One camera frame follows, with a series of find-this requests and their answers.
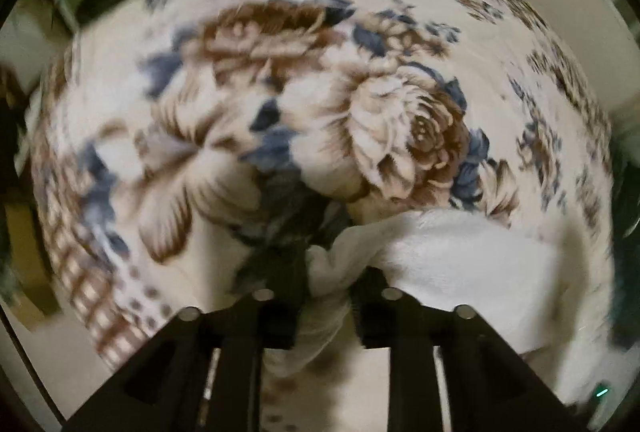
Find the white floral fleece blanket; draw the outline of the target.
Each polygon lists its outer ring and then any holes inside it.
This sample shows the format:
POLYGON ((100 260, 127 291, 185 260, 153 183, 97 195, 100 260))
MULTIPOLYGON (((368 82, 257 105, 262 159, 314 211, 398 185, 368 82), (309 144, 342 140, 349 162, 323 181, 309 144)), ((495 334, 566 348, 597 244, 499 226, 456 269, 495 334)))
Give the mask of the white floral fleece blanket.
POLYGON ((566 404, 608 347, 611 125, 525 0, 126 0, 41 77, 32 137, 55 276, 111 369, 186 306, 305 259, 268 431, 378 431, 367 266, 469 304, 566 404))

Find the dark green garment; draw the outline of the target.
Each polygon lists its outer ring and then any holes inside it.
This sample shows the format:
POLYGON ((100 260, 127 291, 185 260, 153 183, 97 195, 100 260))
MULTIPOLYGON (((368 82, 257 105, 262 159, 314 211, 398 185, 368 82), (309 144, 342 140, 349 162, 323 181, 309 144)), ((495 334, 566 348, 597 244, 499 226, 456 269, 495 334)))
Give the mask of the dark green garment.
POLYGON ((639 168, 614 138, 612 158, 613 342, 628 350, 639 342, 639 168))

